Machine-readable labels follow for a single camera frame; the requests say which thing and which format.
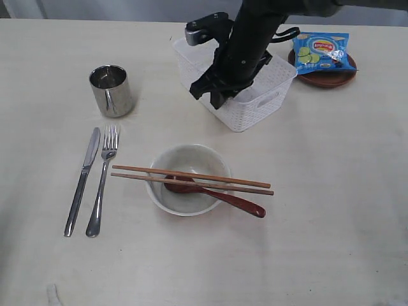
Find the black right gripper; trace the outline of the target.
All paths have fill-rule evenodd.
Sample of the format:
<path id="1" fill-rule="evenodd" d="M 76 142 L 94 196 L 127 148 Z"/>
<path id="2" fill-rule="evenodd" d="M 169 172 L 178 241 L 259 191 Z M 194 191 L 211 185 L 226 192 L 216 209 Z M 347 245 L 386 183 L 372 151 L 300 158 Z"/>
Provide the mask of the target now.
<path id="1" fill-rule="evenodd" d="M 235 98 L 252 85 L 254 72 L 274 33 L 272 18 L 238 18 L 226 46 L 210 71 L 204 72 L 190 86 L 195 99 L 210 93 L 210 104 L 220 109 L 227 100 Z"/>

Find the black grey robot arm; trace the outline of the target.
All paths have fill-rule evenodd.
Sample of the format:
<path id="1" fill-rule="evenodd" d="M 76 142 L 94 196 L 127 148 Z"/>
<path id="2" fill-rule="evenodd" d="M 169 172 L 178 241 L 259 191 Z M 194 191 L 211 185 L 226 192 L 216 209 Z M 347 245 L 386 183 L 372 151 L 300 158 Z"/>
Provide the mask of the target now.
<path id="1" fill-rule="evenodd" d="M 210 103 L 219 109 L 229 98 L 252 85 L 254 78 L 272 58 L 267 47 L 294 38 L 300 32 L 292 27 L 278 28 L 291 15 L 330 17 L 343 6 L 406 10 L 407 1 L 243 1 L 235 20 L 217 12 L 186 24 L 190 46 L 216 40 L 212 65 L 193 82 L 189 92 L 195 99 L 210 93 Z"/>

